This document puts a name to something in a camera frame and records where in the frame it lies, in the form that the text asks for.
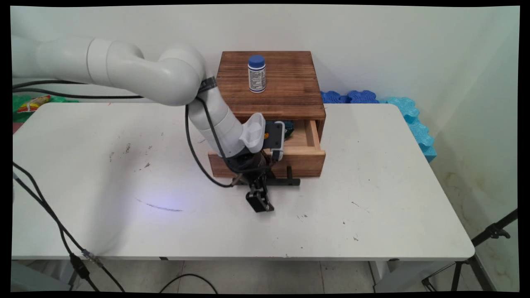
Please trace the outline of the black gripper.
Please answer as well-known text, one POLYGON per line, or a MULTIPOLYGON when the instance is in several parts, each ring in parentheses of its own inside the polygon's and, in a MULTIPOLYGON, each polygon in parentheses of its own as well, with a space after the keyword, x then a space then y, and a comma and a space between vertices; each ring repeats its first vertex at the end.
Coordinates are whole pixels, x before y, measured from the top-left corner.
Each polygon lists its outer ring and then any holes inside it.
POLYGON ((256 212, 271 212, 275 208, 267 196, 267 180, 271 178, 270 157, 263 150, 250 153, 248 149, 226 158, 227 166, 236 174, 231 185, 249 185, 246 201, 256 212))

